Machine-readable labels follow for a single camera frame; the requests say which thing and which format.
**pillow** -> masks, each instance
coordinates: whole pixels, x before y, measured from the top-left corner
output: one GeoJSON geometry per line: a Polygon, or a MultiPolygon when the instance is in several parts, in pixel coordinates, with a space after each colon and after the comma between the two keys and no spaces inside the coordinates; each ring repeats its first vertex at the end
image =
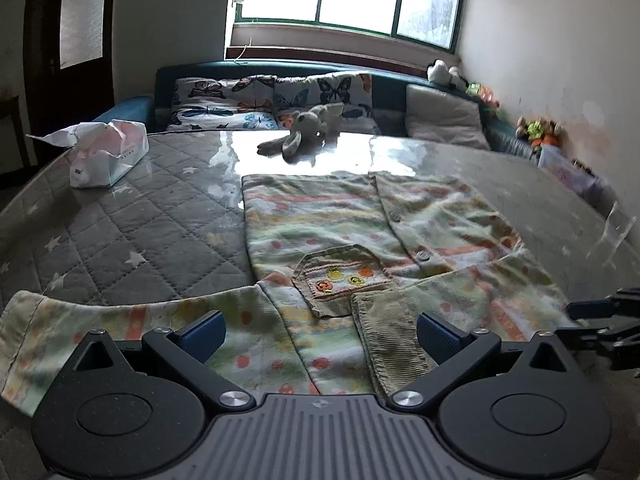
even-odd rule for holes
{"type": "Polygon", "coordinates": [[[275,76],[188,77],[175,82],[168,130],[277,130],[271,113],[275,76]]]}
{"type": "Polygon", "coordinates": [[[478,103],[433,88],[406,86],[404,125],[415,139],[490,149],[478,103]]]}
{"type": "Polygon", "coordinates": [[[294,111],[314,106],[344,103],[343,132],[378,134],[373,119],[369,72],[333,72],[308,77],[279,77],[274,86],[274,114],[281,128],[289,128],[294,111]]]}

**shirt pocket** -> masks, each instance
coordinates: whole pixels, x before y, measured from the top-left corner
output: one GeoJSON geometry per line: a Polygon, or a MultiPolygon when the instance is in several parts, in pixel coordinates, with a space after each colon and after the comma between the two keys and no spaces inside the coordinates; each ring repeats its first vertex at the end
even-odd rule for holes
{"type": "Polygon", "coordinates": [[[317,317],[350,316],[352,294],[397,286],[375,254],[357,244],[307,254],[291,281],[317,317]]]}

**beige cushion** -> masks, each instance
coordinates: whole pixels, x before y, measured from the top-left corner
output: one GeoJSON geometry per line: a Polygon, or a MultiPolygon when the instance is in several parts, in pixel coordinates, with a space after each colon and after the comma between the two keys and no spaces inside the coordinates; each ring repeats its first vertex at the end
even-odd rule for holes
{"type": "Polygon", "coordinates": [[[407,85],[404,126],[415,139],[489,149],[478,104],[433,88],[407,85]]]}

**sofa armrest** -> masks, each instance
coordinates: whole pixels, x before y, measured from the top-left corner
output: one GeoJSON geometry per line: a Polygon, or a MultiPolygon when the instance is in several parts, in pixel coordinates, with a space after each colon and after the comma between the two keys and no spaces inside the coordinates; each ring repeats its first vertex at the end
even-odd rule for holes
{"type": "Polygon", "coordinates": [[[114,119],[145,123],[146,129],[148,130],[156,123],[154,99],[146,95],[126,99],[96,117],[94,121],[98,123],[108,123],[114,119]]]}
{"type": "Polygon", "coordinates": [[[515,131],[509,126],[505,128],[505,123],[501,121],[489,121],[484,129],[484,135],[489,142],[489,146],[494,152],[509,153],[531,160],[534,152],[531,145],[515,136],[515,131]]]}

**sofa backrest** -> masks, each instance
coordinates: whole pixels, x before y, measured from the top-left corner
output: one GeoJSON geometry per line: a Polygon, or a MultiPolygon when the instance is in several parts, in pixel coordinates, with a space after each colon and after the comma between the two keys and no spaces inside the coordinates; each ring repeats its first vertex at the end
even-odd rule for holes
{"type": "Polygon", "coordinates": [[[279,59],[247,59],[241,61],[215,61],[188,65],[165,66],[156,73],[156,108],[171,107],[171,97],[174,93],[176,79],[183,77],[203,77],[211,79],[236,79],[256,74],[273,74],[280,77],[300,77],[307,75],[326,74],[329,72],[343,72],[345,70],[366,70],[372,75],[373,107],[406,112],[406,86],[416,84],[430,86],[453,95],[478,102],[476,97],[469,96],[455,89],[445,88],[429,83],[426,79],[364,68],[361,66],[329,64],[314,61],[279,60],[279,59]]]}

